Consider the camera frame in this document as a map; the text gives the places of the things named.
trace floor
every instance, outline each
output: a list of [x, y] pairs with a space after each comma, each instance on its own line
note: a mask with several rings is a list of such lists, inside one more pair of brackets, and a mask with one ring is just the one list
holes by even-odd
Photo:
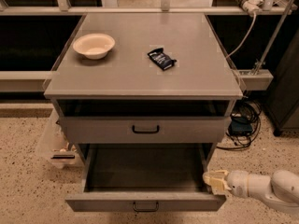
[[[64, 198], [81, 191], [82, 167], [58, 169], [36, 153], [51, 110], [51, 104], [0, 104], [0, 224], [299, 223], [299, 216], [230, 194], [222, 208], [211, 213], [74, 213]], [[252, 146], [238, 152], [217, 149], [209, 170], [271, 175], [285, 169], [298, 174], [299, 133], [275, 137], [268, 117], [262, 113], [261, 118], [262, 129]]]

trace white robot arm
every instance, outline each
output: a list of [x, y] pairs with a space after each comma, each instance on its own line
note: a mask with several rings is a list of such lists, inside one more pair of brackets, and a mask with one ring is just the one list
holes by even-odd
[[215, 171], [204, 173], [203, 178], [215, 195], [229, 190], [236, 197], [254, 198], [278, 211], [299, 214], [299, 176], [289, 171], [279, 170], [272, 176]]

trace black handle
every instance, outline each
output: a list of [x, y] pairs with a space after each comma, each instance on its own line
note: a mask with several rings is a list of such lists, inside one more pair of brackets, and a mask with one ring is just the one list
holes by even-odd
[[154, 213], [159, 210], [159, 203], [156, 202], [156, 206], [153, 209], [138, 209], [136, 208], [136, 202], [133, 202], [133, 210], [137, 213]]
[[136, 128], [135, 128], [135, 125], [132, 126], [132, 131], [133, 133], [137, 133], [137, 134], [155, 134], [155, 133], [158, 133], [160, 131], [160, 126], [157, 125], [156, 129], [155, 130], [142, 130], [142, 131], [138, 131]]

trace bowl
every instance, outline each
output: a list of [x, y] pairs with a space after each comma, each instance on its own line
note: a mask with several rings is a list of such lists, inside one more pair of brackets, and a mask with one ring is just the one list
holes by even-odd
[[78, 38], [74, 50], [88, 59], [98, 60], [104, 58], [114, 47], [115, 40], [106, 34], [88, 34]]

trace transparent plastic bin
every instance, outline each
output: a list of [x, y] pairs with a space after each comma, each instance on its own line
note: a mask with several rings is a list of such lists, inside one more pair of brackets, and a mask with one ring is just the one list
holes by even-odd
[[64, 138], [64, 133], [57, 124], [58, 114], [52, 111], [46, 128], [37, 144], [36, 155], [49, 161], [57, 168], [65, 166], [83, 166], [83, 162], [74, 149], [68, 150], [68, 142]]

